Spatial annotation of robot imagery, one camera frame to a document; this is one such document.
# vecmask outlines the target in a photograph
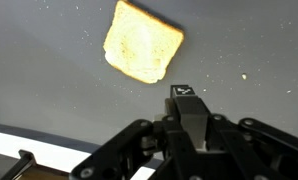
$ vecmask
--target gray table surface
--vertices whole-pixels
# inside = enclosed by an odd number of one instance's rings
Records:
[[[298,0],[134,2],[185,31],[157,84],[104,59],[116,1],[0,0],[0,124],[103,144],[189,84],[213,112],[298,136]]]

